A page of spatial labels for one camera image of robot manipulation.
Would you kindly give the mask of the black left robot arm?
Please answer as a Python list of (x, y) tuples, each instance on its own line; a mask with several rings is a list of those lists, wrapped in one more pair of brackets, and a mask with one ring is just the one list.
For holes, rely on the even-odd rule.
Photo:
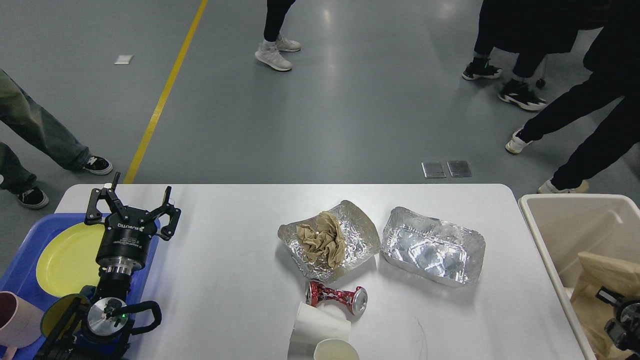
[(135, 301), (131, 285), (135, 273), (146, 268), (155, 237), (169, 241), (182, 211), (170, 202), (167, 186), (162, 203), (153, 210), (124, 205), (116, 193), (121, 174), (94, 188), (83, 223), (102, 226), (96, 249), (99, 280), (81, 292), (56, 301), (43, 315), (45, 338), (36, 360), (122, 360), (130, 337), (155, 330), (162, 323), (156, 301)]

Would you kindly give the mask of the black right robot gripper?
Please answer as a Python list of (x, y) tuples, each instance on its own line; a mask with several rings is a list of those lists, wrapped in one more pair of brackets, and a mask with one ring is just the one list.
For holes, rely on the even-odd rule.
[(596, 293), (596, 298), (611, 305), (618, 306), (615, 310), (615, 320), (605, 325), (605, 332), (610, 341), (620, 350), (640, 353), (640, 301), (624, 301), (622, 294), (602, 286)]

